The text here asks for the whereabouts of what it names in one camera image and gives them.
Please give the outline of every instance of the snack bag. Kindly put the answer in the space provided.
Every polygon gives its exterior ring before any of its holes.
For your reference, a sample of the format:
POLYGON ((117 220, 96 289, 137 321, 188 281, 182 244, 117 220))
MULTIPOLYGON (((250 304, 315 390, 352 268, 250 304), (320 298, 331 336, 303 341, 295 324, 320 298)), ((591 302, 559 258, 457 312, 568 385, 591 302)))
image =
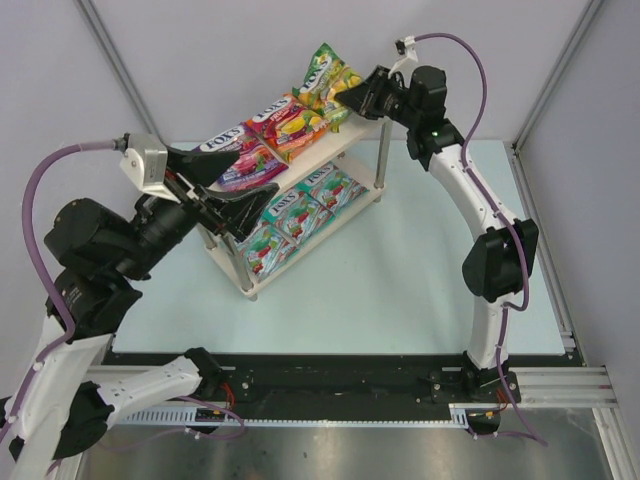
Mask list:
POLYGON ((218 179, 223 190, 243 190, 267 183, 288 167, 265 147, 244 123, 206 141, 200 152, 240 152, 240 158, 218 179))
POLYGON ((276 198, 264 218, 302 244, 333 220, 331 212, 296 187, 276 198))
POLYGON ((249 269, 259 281, 284 265, 297 251, 293 244, 267 222, 259 224, 242 245, 249 269))
POLYGON ((333 214, 349 205, 363 193, 368 192, 349 175, 329 162, 313 172, 298 188, 307 192, 333 214))
POLYGON ((335 95, 361 82, 362 77, 323 43, 311 58, 302 87, 294 88, 293 94, 302 104, 322 115, 337 132, 350 111, 335 100, 335 95))
POLYGON ((326 120, 289 93, 247 124, 287 162, 324 135, 328 126, 326 120))

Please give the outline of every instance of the white tabletop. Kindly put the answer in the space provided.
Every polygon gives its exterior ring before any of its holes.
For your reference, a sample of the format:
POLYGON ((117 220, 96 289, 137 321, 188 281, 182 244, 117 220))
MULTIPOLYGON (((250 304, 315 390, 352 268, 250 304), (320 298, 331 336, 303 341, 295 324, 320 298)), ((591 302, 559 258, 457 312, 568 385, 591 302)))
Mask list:
MULTIPOLYGON (((377 141, 350 153, 375 168, 377 141)), ((471 154, 504 203, 522 205, 499 141, 471 154)), ((122 323, 113 350, 224 353, 453 354, 466 349, 473 297, 461 265, 472 240, 445 190, 404 141, 392 141, 382 202, 329 237, 247 300, 192 232, 135 287, 144 296, 122 323)), ((510 353, 562 354, 564 348, 539 265, 531 303, 514 313, 510 353)))

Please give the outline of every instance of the white wall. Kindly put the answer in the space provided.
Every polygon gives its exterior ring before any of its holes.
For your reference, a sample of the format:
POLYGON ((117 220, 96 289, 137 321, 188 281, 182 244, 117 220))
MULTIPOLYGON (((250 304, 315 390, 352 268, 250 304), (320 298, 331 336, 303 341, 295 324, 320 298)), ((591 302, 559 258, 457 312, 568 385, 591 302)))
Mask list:
MULTIPOLYGON (((170 141, 206 139, 261 111, 302 82, 323 41, 368 75, 393 64, 397 38, 435 31, 462 36, 486 64, 480 136, 513 140, 587 0, 95 3, 170 141)), ((447 71, 449 116, 466 132, 480 102, 473 60, 446 40, 418 52, 447 71)))
POLYGON ((579 339, 640 446, 640 3, 605 2, 523 163, 579 339))
MULTIPOLYGON (((31 171, 63 145, 141 127, 70 1, 1 3, 0 98, 1 398, 16 388, 44 315, 46 296, 20 228, 20 204, 31 171)), ((80 196, 129 213, 125 207, 135 191, 119 173, 118 161, 115 153, 84 154, 54 167, 36 199, 39 238, 55 213, 80 196)), ((0 478, 11 464, 5 460, 0 456, 0 478)))

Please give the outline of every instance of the purple hose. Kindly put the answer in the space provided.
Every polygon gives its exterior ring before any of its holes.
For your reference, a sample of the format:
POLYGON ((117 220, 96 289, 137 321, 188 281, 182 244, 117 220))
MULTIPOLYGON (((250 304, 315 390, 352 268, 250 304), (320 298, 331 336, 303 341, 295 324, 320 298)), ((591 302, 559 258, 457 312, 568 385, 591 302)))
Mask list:
POLYGON ((549 446, 549 444, 536 433, 536 431, 531 427, 531 425, 529 424, 529 422, 527 421, 525 416, 520 411, 520 408, 518 407, 515 399, 513 398, 513 394, 511 393, 511 390, 509 390, 509 385, 507 384, 507 379, 504 376, 504 372, 502 371, 502 364, 500 363, 500 353, 502 351, 502 346, 504 344, 505 337, 506 337, 506 334, 507 334, 507 322, 508 322, 508 310, 507 309, 508 308, 513 308, 514 310, 522 312, 522 311, 526 310, 527 307, 529 306, 529 269, 527 267, 527 260, 526 260, 525 254, 524 254, 524 248, 522 247, 522 242, 520 241, 520 238, 518 237, 518 233, 515 231, 515 228, 513 228, 513 225, 511 225, 511 222, 500 211, 500 208, 496 204, 495 200, 491 197, 491 194, 489 193, 487 188, 482 184, 482 182, 480 181, 480 178, 473 171, 473 169, 471 168, 471 166, 469 165, 469 162, 467 160, 467 150, 469 148, 469 142, 471 141, 471 138, 475 134, 476 129, 478 128, 478 125, 480 125, 480 120, 482 120, 482 116, 484 115, 485 107, 487 106, 487 91, 488 91, 488 88, 487 88, 487 75, 486 75, 486 72, 484 70, 484 66, 482 65, 482 62, 480 61, 480 57, 478 56, 478 54, 473 50, 471 45, 469 45, 467 42, 462 40, 460 37, 458 37, 456 35, 452 35, 450 33, 427 33, 425 35, 419 35, 419 36, 415 37, 414 40, 416 42, 419 42, 421 40, 426 40, 428 38, 447 38, 449 40, 453 40, 454 42, 456 42, 459 45, 461 45, 462 47, 464 47, 464 49, 467 50, 467 52, 469 52, 469 54, 473 57, 473 60, 476 62, 476 65, 478 66, 478 71, 480 72, 480 79, 482 80, 482 101, 480 102, 480 110, 478 111, 478 116, 476 117, 475 122, 473 123, 471 129, 469 130, 469 133, 467 134, 467 138, 465 139, 464 143, 462 144, 462 154, 461 154, 462 167, 463 167, 463 171, 469 175, 469 177, 471 178, 473 183, 476 185, 478 190, 480 190, 480 192, 484 196, 484 198, 487 201, 487 203, 489 203, 489 205, 491 206, 491 209, 493 210, 494 215, 500 220, 500 222, 509 231, 509 234, 513 238, 513 242, 514 242, 514 244, 516 246, 516 250, 518 252, 518 259, 520 261, 520 269, 522 270, 522 290, 523 290, 522 305, 521 306, 515 305, 515 304, 513 304, 511 302, 505 302, 502 305, 502 307, 503 307, 503 310, 502 310, 502 326, 501 326, 501 329, 500 329, 500 338, 498 340, 498 345, 496 345, 496 365, 498 367, 498 374, 500 376, 500 382, 502 383, 504 391, 506 392, 507 397, 509 398, 509 401, 513 405, 513 409, 515 410, 516 414, 518 415, 518 418, 520 419, 522 424, 527 428, 527 430, 529 430, 530 433, 524 433, 524 432, 500 432, 500 433, 497 433, 496 435, 491 435, 491 434, 490 435, 477 435, 473 431, 473 429, 471 427, 469 427, 469 433, 473 434, 474 437, 475 436, 482 436, 482 437, 499 437, 499 436, 525 437, 525 438, 530 438, 532 440, 535 440, 538 443, 540 443, 541 445, 547 447, 547 446, 549 446))
MULTIPOLYGON (((56 289, 53 279, 49 272, 47 271, 47 267, 42 260, 42 256, 40 255, 40 250, 38 248, 38 243, 36 242, 36 236, 33 229, 33 202, 36 196, 36 190, 38 188, 38 184, 42 179, 42 176, 47 171, 47 169, 53 165, 55 162, 60 160, 67 155, 71 155, 72 153, 90 151, 90 150, 114 150, 116 143, 114 140, 106 140, 102 142, 87 142, 87 143, 79 143, 76 145, 71 145, 68 147, 61 148, 53 152, 47 158, 42 160, 40 164, 35 168, 31 177, 29 178, 29 182, 27 183, 27 187, 24 191, 24 197, 22 199, 22 234, 24 236, 24 243, 27 247, 27 253, 31 258, 31 262, 36 269, 36 273, 38 277, 40 277, 40 281, 44 285, 47 294, 51 298, 51 301, 55 305, 62 321, 65 325, 65 333, 60 336, 49 345, 44 347, 42 351, 36 356, 36 363, 41 363, 45 360, 47 355, 57 348, 59 345, 62 345, 69 338, 73 336, 75 331, 75 323, 73 321, 73 317, 67 308, 67 305, 64 303, 64 299, 62 295, 56 289)), ((20 411, 20 407, 24 401, 24 397, 27 394, 29 386, 33 381, 33 377, 36 374, 36 370, 34 370, 33 366, 29 368, 29 371, 25 375, 18 392, 15 395, 15 399, 13 402, 13 406, 11 407, 11 411, 9 412, 9 417, 16 416, 20 411)), ((0 443, 4 440, 7 435, 9 429, 11 428, 11 424, 7 421, 4 426, 0 430, 0 443)))
POLYGON ((198 400, 196 398, 191 398, 191 397, 178 397, 180 400, 184 400, 185 402, 192 402, 192 403, 197 403, 198 405, 202 405, 203 407, 209 408, 211 410, 218 410, 228 416, 230 416, 231 418, 233 418, 234 420, 236 420, 239 424, 240 424, 240 431, 236 432, 236 433, 230 433, 227 435, 214 435, 214 434, 208 434, 208 433, 201 433, 195 430, 191 430, 188 427, 178 427, 178 428, 171 428, 169 430, 163 430, 162 432, 159 432, 155 435, 152 435, 148 438, 145 438, 144 440, 141 440, 139 442, 136 443, 132 443, 130 445, 124 445, 121 447, 109 447, 107 445, 104 445, 102 443, 98 443, 98 446, 100 446, 101 448, 108 450, 109 452, 113 452, 113 453, 123 453, 123 452, 127 452, 129 450, 135 450, 136 448, 140 448, 144 445, 146 445, 147 443, 150 443, 154 440, 157 440, 158 438, 161 437, 165 437, 167 435, 173 435, 174 433, 190 433, 192 435, 199 435, 201 437, 206 437, 212 440, 233 440, 235 438, 239 438, 242 435, 245 434, 247 427, 244 424, 244 420, 242 418, 240 418, 240 416, 234 412, 232 412, 231 410, 228 410, 226 408, 222 408, 222 407, 218 407, 216 405, 213 405, 212 403, 208 403, 208 402, 203 402, 202 400, 198 400))

